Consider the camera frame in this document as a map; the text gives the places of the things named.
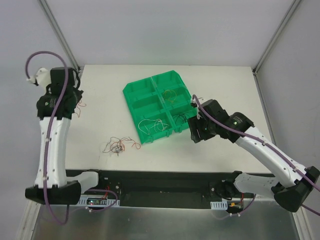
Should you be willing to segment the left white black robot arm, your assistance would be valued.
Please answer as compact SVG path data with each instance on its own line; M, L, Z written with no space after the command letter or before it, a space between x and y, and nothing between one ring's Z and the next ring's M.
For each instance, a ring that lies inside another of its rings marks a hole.
M38 171L34 185L25 189L25 197L43 205L76 205L85 191L99 195L106 188L105 181L95 171L67 176L67 135L83 91L79 89L81 82L77 71L69 67L67 87L58 102L64 81L63 67L40 68L31 80L43 87L45 94L36 103L41 132Z

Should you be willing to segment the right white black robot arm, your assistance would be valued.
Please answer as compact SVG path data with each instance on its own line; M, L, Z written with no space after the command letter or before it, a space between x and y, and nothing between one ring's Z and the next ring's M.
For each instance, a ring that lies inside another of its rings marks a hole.
M266 177L234 171L231 177L214 187L220 198L230 201L241 193L260 195L273 198L283 209L295 213L304 207L312 190L320 189L317 185L319 169L306 167L286 155L243 113L229 115L217 100L201 103L196 95L191 97L190 105L196 108L196 115L188 119L190 138L194 143L219 136L246 150L273 175Z

